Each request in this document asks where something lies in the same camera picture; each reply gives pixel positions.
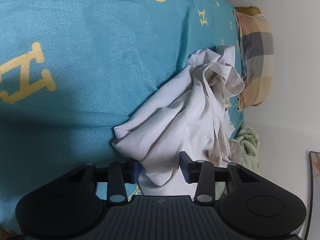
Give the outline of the teal patterned bed sheet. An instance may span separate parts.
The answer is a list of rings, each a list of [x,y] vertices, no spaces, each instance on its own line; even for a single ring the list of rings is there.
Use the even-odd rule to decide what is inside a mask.
[[[225,0],[1,0],[1,228],[18,201],[120,158],[126,122],[199,49],[238,39]]]

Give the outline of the checkered pillow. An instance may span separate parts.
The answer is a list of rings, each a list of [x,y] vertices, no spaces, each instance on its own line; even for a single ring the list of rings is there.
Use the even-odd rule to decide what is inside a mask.
[[[270,24],[259,8],[236,7],[235,18],[245,84],[239,95],[239,106],[244,110],[259,106],[270,96],[274,44]]]

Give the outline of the framed wall poster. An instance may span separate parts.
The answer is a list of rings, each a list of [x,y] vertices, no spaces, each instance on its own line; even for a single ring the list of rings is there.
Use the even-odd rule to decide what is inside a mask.
[[[319,152],[310,151],[310,206],[309,217],[305,231],[305,238],[308,240],[320,240],[320,157]]]

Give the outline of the green fleece blanket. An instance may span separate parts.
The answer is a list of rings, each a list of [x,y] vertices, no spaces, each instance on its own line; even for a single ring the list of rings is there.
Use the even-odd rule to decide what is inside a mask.
[[[213,164],[226,167],[229,163],[240,164],[259,174],[259,137],[257,132],[242,125],[234,139],[227,139],[224,133],[215,139]]]

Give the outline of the white shirt garment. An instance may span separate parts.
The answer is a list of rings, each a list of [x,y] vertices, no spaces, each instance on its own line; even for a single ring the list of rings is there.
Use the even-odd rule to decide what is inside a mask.
[[[235,57],[234,46],[196,51],[178,75],[114,128],[114,148],[143,168],[138,182],[145,195],[195,195],[196,186],[185,182],[179,167],[181,152],[217,167],[240,163],[242,149],[231,138],[235,128],[228,113],[228,99],[244,89]]]

